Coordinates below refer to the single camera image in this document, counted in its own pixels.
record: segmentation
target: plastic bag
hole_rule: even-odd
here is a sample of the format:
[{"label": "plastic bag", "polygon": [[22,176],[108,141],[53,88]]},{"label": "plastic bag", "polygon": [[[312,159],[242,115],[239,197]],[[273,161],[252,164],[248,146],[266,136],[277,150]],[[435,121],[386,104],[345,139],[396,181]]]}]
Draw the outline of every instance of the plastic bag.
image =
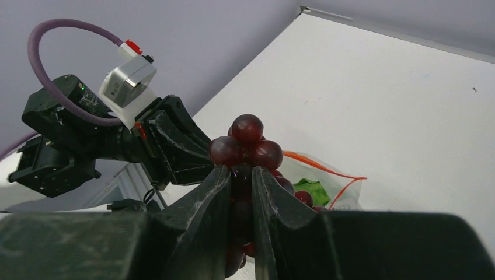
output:
[{"label": "plastic bag", "polygon": [[278,171],[292,182],[296,191],[313,196],[314,206],[331,210],[362,210],[361,183],[365,177],[349,176],[304,153],[284,152]]}]

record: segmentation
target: green leaf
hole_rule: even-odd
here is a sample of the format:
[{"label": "green leaf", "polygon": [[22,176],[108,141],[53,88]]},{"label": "green leaf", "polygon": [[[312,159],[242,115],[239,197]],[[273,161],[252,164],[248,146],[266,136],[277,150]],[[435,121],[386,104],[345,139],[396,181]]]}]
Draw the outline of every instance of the green leaf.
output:
[{"label": "green leaf", "polygon": [[314,206],[326,206],[330,198],[319,181],[301,179],[294,184],[295,191],[307,191],[313,197]]}]

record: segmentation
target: white table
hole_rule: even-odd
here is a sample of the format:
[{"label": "white table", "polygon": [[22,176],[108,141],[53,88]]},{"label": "white table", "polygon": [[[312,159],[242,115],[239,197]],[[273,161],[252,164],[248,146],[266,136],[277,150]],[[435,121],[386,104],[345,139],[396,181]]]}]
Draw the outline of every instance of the white table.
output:
[{"label": "white table", "polygon": [[364,209],[446,212],[495,256],[495,65],[301,15],[195,117],[366,176]]}]

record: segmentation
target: bunch of grapes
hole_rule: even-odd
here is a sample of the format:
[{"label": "bunch of grapes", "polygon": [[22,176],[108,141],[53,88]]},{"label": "bunch of grapes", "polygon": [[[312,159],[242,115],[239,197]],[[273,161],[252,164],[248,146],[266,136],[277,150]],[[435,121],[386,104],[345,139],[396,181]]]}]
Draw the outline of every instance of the bunch of grapes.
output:
[{"label": "bunch of grapes", "polygon": [[225,277],[234,275],[246,264],[246,255],[255,256],[254,217],[251,198],[251,172],[255,166],[270,170],[280,187],[296,196],[316,212],[326,210],[313,207],[313,198],[306,191],[295,192],[294,185],[277,170],[282,164],[280,146],[263,136],[263,123],[255,115],[237,117],[227,136],[210,143],[210,158],[215,165],[225,165],[232,173],[231,204],[228,216],[228,248]]}]

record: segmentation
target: gray wall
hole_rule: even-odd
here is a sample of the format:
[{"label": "gray wall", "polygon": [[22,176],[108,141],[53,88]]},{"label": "gray wall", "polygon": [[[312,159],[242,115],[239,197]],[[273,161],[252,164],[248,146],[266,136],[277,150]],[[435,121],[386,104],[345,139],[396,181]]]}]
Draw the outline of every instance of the gray wall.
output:
[{"label": "gray wall", "polygon": [[299,0],[299,3],[393,32],[495,56],[494,0]]},{"label": "gray wall", "polygon": [[[195,114],[296,17],[297,0],[1,0],[0,149],[30,131],[20,116],[29,94],[41,88],[27,60],[27,38],[53,18],[84,20],[133,39],[154,56],[151,83],[160,96],[180,96]],[[57,29],[41,42],[48,75],[75,74],[98,90],[106,73],[121,63],[117,47],[82,30]],[[109,182],[123,167],[99,162]],[[95,183],[91,182],[94,191]],[[74,207],[69,199],[66,207]]]}]

